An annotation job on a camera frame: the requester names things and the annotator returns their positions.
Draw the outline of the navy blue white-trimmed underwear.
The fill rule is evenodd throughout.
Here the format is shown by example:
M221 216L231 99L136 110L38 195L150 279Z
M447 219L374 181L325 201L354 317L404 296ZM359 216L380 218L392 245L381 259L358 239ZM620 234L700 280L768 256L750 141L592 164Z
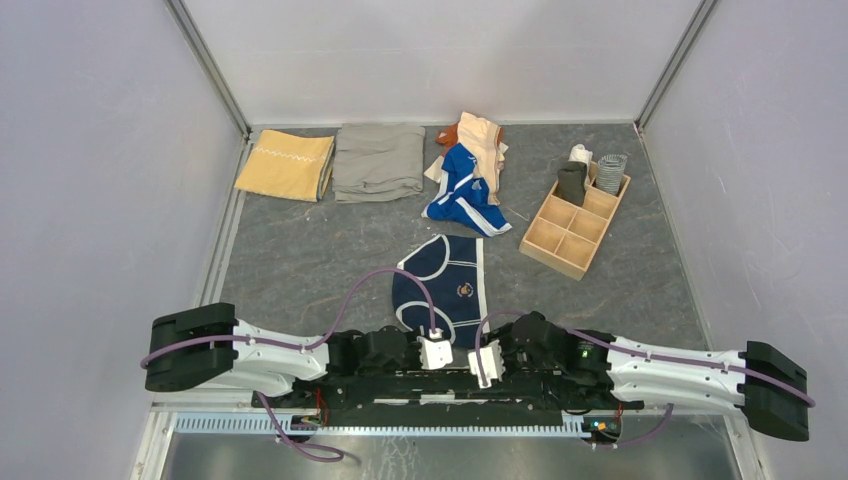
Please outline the navy blue white-trimmed underwear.
M474 335L488 314L484 240L439 234L404 257L394 274L391 302L408 331L428 334L430 319L460 349L474 347Z

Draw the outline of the olive boxer briefs beige waistband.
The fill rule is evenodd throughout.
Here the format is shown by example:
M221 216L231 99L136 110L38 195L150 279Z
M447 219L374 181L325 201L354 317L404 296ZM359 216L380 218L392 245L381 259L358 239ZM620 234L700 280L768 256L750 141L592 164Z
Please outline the olive boxer briefs beige waistband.
M581 207L585 201L588 166L581 161L568 161L557 171L558 195L563 200Z

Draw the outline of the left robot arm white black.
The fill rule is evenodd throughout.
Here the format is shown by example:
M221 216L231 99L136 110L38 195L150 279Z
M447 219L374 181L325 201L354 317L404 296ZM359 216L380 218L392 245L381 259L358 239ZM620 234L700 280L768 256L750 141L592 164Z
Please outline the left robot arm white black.
M179 392L203 384L259 391L290 407L306 405L314 381L418 370L416 333L388 326L335 332L327 340L254 326L215 303L153 321L145 388Z

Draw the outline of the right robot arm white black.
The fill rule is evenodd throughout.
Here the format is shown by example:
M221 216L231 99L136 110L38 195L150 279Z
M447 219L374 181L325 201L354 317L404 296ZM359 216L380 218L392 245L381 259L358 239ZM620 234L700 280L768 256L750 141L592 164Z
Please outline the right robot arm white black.
M489 332L505 367L501 382L533 376L532 392L568 411L673 404L742 416L768 437L806 442L808 374L776 347L699 351L650 345L595 330L564 328L531 312Z

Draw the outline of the royal blue white-striped underwear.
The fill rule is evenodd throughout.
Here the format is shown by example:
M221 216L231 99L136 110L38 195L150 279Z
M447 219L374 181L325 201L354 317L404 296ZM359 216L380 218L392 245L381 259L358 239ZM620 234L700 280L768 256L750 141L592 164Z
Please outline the royal blue white-striped underwear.
M421 216L436 221L453 221L484 237L508 232L512 226L498 206L489 203L490 189L475 172L477 158L457 143L443 157L439 191Z

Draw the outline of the wooden compartment organizer box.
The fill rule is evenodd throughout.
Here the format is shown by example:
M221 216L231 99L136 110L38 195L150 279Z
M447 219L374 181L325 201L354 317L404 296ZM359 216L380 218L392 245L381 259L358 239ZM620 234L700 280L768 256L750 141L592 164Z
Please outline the wooden compartment organizer box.
M623 175L615 195L595 185L588 186L581 206L561 198L559 184L554 183L522 237L519 252L574 280L581 280L597 254L630 181L630 176Z

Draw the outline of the folded grey cloth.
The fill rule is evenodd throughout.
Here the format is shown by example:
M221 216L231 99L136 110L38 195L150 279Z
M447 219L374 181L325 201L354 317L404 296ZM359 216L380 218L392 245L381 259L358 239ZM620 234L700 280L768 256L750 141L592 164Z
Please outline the folded grey cloth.
M387 202L421 193L425 134L408 124L343 125L335 137L335 201Z

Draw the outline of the folded yellow cloth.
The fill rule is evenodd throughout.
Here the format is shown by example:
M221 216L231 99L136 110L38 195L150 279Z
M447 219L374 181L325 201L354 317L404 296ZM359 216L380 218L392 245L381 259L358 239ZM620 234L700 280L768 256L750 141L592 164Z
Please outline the folded yellow cloth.
M288 200L318 202L327 190L335 139L263 130L234 187Z

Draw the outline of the rolled grey striped cloth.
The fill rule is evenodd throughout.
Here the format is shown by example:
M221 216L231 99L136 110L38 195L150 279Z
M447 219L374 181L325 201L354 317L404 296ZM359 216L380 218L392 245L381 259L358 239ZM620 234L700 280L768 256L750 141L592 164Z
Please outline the rolled grey striped cloth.
M628 156L607 154L597 162L595 186L610 195L617 196L621 189Z

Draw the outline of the rolled white cloth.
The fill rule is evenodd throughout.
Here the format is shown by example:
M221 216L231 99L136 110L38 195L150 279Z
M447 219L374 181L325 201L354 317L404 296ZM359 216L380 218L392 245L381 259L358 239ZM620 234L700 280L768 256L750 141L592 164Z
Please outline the rolled white cloth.
M577 144L572 147L566 165L569 171L576 171L582 174L582 181L585 185L590 184L592 157L592 151L588 150L583 144Z

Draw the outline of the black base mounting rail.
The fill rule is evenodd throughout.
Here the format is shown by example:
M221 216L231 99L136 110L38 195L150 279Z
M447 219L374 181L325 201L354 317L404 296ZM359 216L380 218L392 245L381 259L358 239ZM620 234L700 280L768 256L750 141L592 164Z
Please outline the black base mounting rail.
M638 410L606 384L581 385L558 370L519 369L488 388L467 370L327 375L298 380L266 400L275 409L316 410L329 427L555 426L563 414Z

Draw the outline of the aluminium frame rail front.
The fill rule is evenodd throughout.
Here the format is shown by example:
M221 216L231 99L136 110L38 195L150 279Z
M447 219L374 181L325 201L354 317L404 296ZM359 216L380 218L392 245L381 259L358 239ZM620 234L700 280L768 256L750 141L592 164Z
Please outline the aluminium frame rail front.
M588 412L544 411L517 404L376 403L350 411L335 409L327 424L317 422L309 409L276 409L273 415L259 406L235 411L205 409L165 411L166 424L175 433L285 435L294 441L314 436L374 437L531 437L577 438L590 441L604 426L616 431L616 410Z

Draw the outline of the right corner aluminium post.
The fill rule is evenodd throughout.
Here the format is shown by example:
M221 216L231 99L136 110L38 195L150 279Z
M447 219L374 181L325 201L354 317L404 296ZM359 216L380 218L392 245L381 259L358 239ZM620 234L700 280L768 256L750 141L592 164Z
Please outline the right corner aluminium post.
M657 111L665 94L671 87L680 69L683 67L690 51L695 46L703 29L719 4L719 0L701 0L698 2L693 15L683 31L683 34L672 50L669 59L660 73L660 76L655 82L647 100L634 121L634 126L639 135L643 134L645 128L650 123L650 120Z

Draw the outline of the corner aluminium post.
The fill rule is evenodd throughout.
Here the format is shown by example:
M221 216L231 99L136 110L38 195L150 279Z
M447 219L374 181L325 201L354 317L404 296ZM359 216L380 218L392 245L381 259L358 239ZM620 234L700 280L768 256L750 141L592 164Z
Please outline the corner aluminium post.
M639 135L643 134L645 128L650 123L650 120L657 111L665 94L671 87L680 69L683 67L690 51L695 46L703 29L719 4L719 0L701 0L698 2L693 15L683 31L683 34L672 50L669 59L660 73L660 76L655 82L647 100L634 121L634 126Z
M165 0L164 4L170 11L177 27L187 41L195 59L213 87L231 122L240 135L244 139L247 139L252 133L251 124L239 106L223 72L214 59L211 49L203 38L188 5L183 0Z

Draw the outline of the left corner aluminium post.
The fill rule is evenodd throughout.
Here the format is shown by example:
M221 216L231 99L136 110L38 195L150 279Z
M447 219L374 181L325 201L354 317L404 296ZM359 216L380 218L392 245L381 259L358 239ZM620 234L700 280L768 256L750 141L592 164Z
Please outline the left corner aluminium post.
M231 122L240 135L244 139L247 139L252 133L251 124L239 106L223 72L214 59L211 49L203 38L188 5L183 0L165 0L164 4L170 11L177 27L187 41L195 59L213 87Z

